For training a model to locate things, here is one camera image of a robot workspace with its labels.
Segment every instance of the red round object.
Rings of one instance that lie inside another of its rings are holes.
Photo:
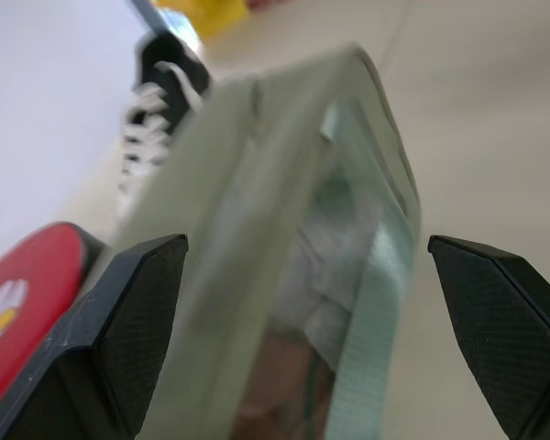
[[[84,260],[68,224],[39,230],[0,260],[0,399],[73,303]]]

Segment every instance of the shoe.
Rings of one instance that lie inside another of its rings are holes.
[[[187,45],[169,31],[137,49],[140,65],[135,99],[125,115],[120,218],[126,218],[148,176],[170,153],[181,121],[202,104],[210,75]]]

